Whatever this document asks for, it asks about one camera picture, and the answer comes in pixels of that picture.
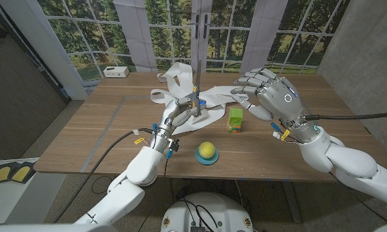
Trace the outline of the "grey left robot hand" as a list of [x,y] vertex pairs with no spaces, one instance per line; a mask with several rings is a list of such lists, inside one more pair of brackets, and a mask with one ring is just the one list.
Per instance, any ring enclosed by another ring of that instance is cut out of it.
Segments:
[[192,115],[197,116],[205,107],[205,104],[199,105],[199,108],[192,107],[188,97],[171,100],[163,111],[149,147],[163,153],[168,147],[169,138],[175,129],[187,122]]

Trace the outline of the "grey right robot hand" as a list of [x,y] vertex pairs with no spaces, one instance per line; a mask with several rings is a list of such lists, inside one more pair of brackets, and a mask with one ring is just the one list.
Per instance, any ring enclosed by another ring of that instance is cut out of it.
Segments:
[[280,120],[303,143],[320,134],[313,122],[302,119],[303,105],[294,85],[267,68],[244,73],[237,81],[242,86],[231,90],[232,98],[253,116],[263,121]]

